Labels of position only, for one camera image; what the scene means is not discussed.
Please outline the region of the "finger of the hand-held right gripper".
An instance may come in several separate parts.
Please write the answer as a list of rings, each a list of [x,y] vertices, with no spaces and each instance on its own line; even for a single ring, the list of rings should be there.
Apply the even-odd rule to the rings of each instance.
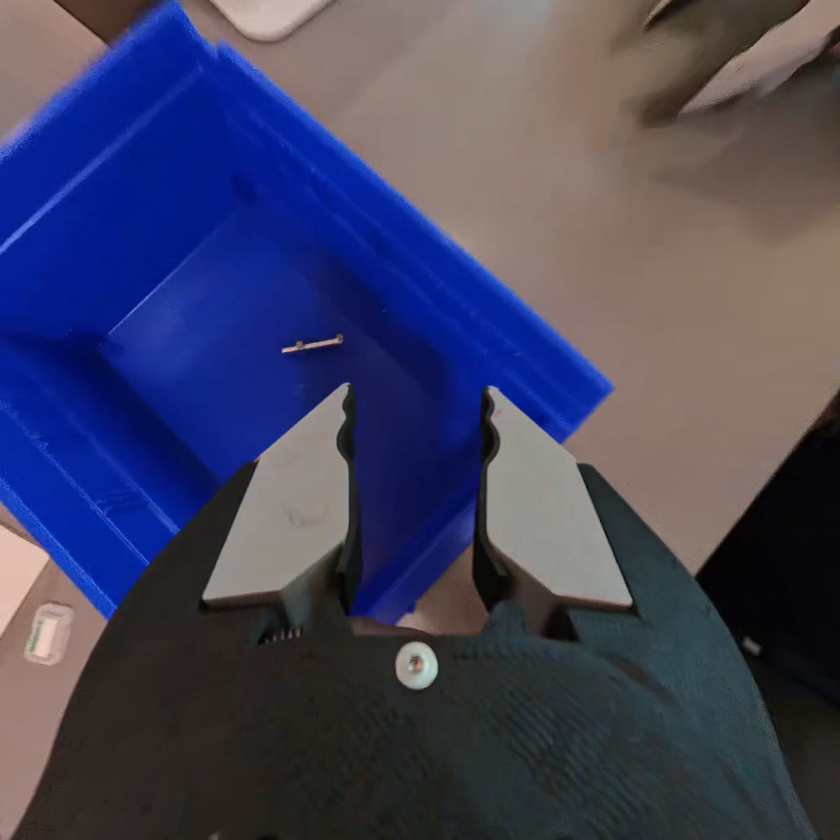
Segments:
[[[814,23],[808,1],[634,2],[614,50],[681,46],[676,63],[659,64],[657,89],[626,100],[640,123],[673,122],[691,103],[720,107],[744,96],[769,95],[814,61]]]

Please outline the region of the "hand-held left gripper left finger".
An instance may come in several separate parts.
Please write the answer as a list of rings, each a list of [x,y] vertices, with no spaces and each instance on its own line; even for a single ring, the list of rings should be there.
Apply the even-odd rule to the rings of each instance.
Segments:
[[[364,568],[355,391],[343,383],[257,459],[203,592],[211,608],[352,611]]]

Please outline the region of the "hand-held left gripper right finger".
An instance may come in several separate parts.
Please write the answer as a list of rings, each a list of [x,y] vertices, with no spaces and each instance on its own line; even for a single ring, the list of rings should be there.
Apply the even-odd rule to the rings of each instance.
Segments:
[[[490,613],[581,606],[626,613],[633,598],[576,459],[495,386],[481,396],[472,579]]]

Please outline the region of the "blue plastic bin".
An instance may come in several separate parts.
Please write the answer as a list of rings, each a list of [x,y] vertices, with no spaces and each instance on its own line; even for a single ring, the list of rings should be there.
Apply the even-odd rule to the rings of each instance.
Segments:
[[[2,148],[1,193],[2,502],[106,620],[350,382],[354,610],[395,621],[472,540],[484,387],[559,443],[613,390],[174,2]]]

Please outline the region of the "person's body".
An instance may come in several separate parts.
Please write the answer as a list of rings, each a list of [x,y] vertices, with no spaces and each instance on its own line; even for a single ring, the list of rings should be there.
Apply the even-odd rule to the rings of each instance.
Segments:
[[[839,395],[696,577],[742,650],[839,702]]]

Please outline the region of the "white metal stand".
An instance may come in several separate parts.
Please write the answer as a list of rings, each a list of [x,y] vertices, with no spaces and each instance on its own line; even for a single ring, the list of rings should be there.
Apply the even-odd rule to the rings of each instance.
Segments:
[[[211,5],[245,38],[276,43],[333,4],[333,1],[211,1]]]

